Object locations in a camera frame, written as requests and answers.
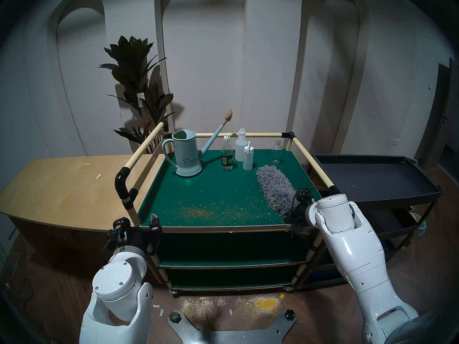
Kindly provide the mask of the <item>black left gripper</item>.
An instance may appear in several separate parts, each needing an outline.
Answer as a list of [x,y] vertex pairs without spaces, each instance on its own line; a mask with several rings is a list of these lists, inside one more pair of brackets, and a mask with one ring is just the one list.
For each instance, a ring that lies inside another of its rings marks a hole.
[[115,251],[121,247],[133,246],[144,254],[155,255],[162,236],[162,226],[156,214],[151,213],[150,226],[133,227],[129,218],[113,222],[107,233],[107,244],[102,250]]

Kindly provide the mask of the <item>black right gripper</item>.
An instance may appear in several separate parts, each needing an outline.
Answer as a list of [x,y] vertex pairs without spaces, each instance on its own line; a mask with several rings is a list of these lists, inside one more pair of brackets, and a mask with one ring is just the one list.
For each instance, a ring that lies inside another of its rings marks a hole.
[[307,210],[314,203],[312,194],[295,194],[285,213],[285,225],[289,229],[311,229]]

